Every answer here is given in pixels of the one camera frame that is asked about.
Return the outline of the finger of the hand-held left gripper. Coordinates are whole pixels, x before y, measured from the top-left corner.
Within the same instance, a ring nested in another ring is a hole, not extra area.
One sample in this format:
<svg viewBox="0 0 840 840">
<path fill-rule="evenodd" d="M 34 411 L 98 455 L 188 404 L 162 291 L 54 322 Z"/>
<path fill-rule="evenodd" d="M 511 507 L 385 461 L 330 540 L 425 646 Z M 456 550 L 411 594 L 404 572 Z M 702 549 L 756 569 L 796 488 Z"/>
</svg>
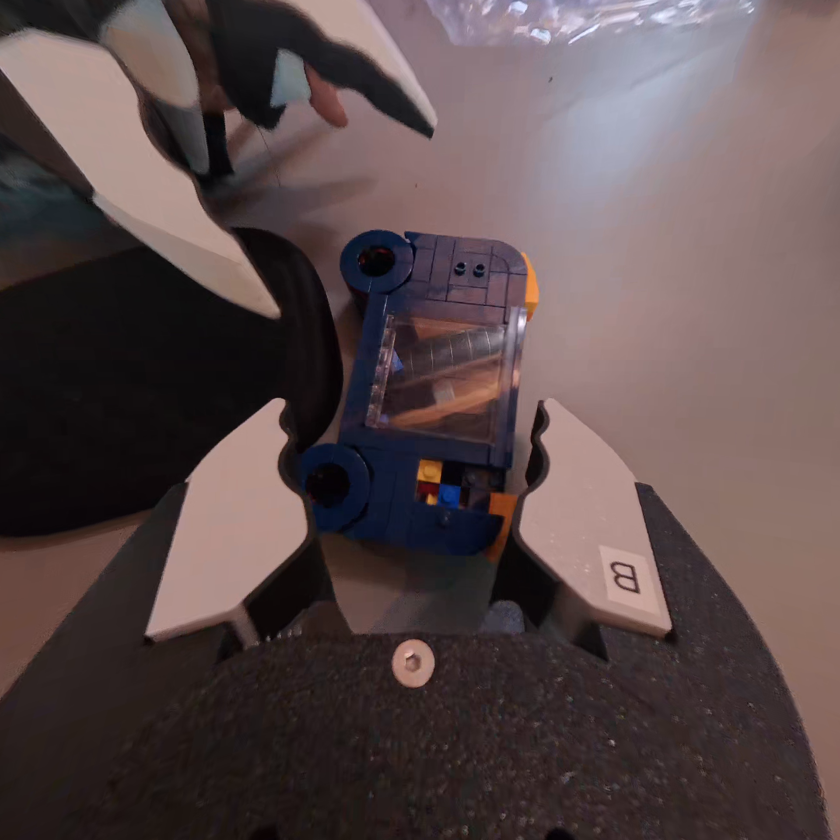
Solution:
<svg viewBox="0 0 840 840">
<path fill-rule="evenodd" d="M 79 40 L 4 40 L 1 68 L 110 220 L 213 294 L 280 318 L 242 245 L 205 209 L 192 176 L 154 144 L 138 94 L 109 52 Z"/>
<path fill-rule="evenodd" d="M 227 100 L 272 130 L 309 103 L 305 65 L 427 138 L 437 115 L 394 38 L 363 1 L 214 1 L 213 52 Z"/>
</svg>

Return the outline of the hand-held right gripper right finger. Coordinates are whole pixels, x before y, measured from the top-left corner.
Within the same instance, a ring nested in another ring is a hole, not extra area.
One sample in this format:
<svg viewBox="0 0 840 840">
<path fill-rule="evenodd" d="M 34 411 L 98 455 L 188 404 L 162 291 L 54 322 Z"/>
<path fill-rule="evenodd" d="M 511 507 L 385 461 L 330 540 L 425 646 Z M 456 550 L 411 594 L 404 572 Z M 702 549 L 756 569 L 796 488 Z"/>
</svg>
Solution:
<svg viewBox="0 0 840 840">
<path fill-rule="evenodd" d="M 579 643 L 595 625 L 655 639 L 673 630 L 635 475 L 616 451 L 554 398 L 532 433 L 541 469 L 511 530 L 548 577 L 532 621 L 552 619 Z"/>
</svg>

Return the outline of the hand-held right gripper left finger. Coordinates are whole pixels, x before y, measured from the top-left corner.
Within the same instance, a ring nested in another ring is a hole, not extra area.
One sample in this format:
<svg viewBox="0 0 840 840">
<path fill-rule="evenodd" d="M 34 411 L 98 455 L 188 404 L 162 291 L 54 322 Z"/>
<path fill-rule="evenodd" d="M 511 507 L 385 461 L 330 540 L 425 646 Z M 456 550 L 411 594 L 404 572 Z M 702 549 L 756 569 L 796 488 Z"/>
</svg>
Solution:
<svg viewBox="0 0 840 840">
<path fill-rule="evenodd" d="M 227 624 L 260 644 L 247 603 L 309 535 L 305 504 L 280 475 L 287 405 L 270 400 L 220 440 L 187 478 L 145 636 L 154 643 Z"/>
</svg>

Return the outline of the blue brick-built game console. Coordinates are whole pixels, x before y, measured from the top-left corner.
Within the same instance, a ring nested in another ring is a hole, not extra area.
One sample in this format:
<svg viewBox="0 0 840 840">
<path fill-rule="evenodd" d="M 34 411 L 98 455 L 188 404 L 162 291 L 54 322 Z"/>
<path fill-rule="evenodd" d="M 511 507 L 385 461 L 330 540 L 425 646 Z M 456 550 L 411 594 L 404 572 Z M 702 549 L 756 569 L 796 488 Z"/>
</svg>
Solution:
<svg viewBox="0 0 840 840">
<path fill-rule="evenodd" d="M 318 529 L 498 561 L 532 264 L 497 239 L 374 229 L 340 271 L 362 331 L 338 440 L 301 457 Z"/>
</svg>

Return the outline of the person's left hand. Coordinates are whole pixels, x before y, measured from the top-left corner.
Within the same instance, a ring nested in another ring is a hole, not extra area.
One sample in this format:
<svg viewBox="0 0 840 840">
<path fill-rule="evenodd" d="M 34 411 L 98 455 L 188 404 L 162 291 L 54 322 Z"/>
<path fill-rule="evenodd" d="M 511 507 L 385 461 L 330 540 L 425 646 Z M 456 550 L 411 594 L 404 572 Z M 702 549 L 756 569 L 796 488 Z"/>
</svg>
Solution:
<svg viewBox="0 0 840 840">
<path fill-rule="evenodd" d="M 346 128 L 349 119 L 336 88 L 309 65 L 304 66 L 304 71 L 310 90 L 311 108 L 329 126 L 340 130 Z"/>
</svg>

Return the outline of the large black cushioned pad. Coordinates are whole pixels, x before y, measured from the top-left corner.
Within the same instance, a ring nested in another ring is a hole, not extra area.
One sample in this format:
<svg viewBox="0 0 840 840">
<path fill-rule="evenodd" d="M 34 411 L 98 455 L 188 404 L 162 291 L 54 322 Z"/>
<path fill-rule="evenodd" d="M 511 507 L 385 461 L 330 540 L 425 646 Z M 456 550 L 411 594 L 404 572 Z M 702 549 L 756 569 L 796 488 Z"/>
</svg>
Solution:
<svg viewBox="0 0 840 840">
<path fill-rule="evenodd" d="M 284 238 L 235 233 L 279 320 L 216 296 L 145 246 L 2 291 L 2 537 L 153 508 L 278 397 L 299 452 L 327 431 L 343 362 L 319 274 Z"/>
</svg>

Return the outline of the clear plastic bag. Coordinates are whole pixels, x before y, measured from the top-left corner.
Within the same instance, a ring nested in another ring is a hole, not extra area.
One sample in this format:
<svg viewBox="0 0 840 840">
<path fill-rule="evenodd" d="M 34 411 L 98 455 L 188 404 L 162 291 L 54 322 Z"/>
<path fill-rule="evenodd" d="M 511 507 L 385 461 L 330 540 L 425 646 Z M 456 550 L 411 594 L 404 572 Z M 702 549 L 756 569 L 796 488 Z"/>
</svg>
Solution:
<svg viewBox="0 0 840 840">
<path fill-rule="evenodd" d="M 456 46 L 572 45 L 637 30 L 730 23 L 753 1 L 427 1 Z"/>
</svg>

